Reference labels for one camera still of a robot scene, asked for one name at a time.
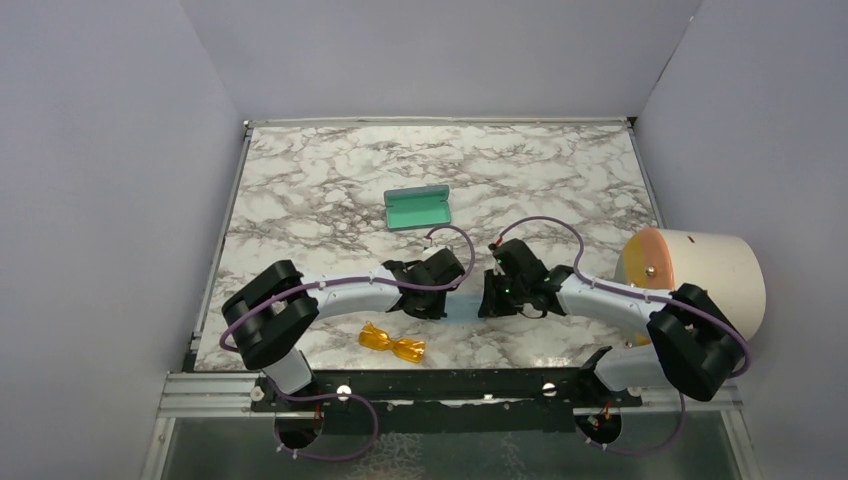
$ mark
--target wall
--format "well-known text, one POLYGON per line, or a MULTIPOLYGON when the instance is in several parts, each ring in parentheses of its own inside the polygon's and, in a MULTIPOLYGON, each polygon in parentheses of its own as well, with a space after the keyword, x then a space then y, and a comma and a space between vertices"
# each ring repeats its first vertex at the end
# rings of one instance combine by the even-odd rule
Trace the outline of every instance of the wall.
POLYGON ((0 6, 3 478, 136 478, 241 120, 176 1, 0 6))
POLYGON ((743 377, 768 478, 843 478, 848 4, 705 0, 636 124, 672 227, 740 235, 768 306, 743 377))
POLYGON ((700 0, 183 0, 246 118, 635 116, 700 0))

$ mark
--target green case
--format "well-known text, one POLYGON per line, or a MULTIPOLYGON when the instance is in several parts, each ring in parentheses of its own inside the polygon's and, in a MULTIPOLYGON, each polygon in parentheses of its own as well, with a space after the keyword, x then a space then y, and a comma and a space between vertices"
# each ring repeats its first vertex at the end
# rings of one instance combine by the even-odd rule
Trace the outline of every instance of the green case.
POLYGON ((386 190, 386 226, 394 232, 447 225, 451 221, 449 195, 447 185, 386 190))

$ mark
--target white cylinder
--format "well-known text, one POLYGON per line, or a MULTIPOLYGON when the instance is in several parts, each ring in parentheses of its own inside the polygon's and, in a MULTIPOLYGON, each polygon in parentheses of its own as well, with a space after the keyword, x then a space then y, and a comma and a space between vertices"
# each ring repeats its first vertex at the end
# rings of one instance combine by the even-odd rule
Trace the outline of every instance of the white cylinder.
POLYGON ((739 237, 646 228, 622 250, 616 277, 647 288, 697 285, 746 340, 760 328, 765 314, 760 264, 739 237))

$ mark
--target marble tabletop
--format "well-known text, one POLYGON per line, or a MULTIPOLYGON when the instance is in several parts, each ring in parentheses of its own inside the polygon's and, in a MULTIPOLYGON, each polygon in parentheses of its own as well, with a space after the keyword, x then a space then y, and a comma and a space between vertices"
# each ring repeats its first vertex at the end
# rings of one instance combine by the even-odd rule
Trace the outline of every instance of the marble tabletop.
MULTIPOLYGON (((243 370, 218 347, 221 305, 271 263, 291 259, 314 273, 361 272, 385 260, 421 258, 426 230, 389 232, 383 192, 447 184, 452 223, 474 241, 478 266, 448 294, 448 317, 355 313, 314 323, 297 344, 315 369, 501 368, 581 364, 598 347, 621 345, 613 327, 581 317, 478 319, 486 245, 528 215, 574 224, 586 238, 581 266, 611 278, 618 252, 655 225, 624 124, 355 125, 256 128, 213 286, 195 369, 243 370), (413 364, 357 343, 366 321, 392 338, 427 342, 413 364)), ((577 243, 544 223, 513 231, 550 268, 571 265, 577 243)), ((434 235, 467 263, 463 240, 434 235)))

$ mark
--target orange bow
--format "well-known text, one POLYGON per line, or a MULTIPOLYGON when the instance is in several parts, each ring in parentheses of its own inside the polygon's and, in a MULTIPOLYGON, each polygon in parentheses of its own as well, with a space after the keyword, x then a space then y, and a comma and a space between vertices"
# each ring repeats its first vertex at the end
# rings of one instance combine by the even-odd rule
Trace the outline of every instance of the orange bow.
POLYGON ((365 322, 365 326, 359 332, 359 344, 374 350, 391 350, 396 357, 413 363, 421 363, 426 345, 425 342, 411 338, 392 340, 388 333, 375 327, 371 322, 365 322))

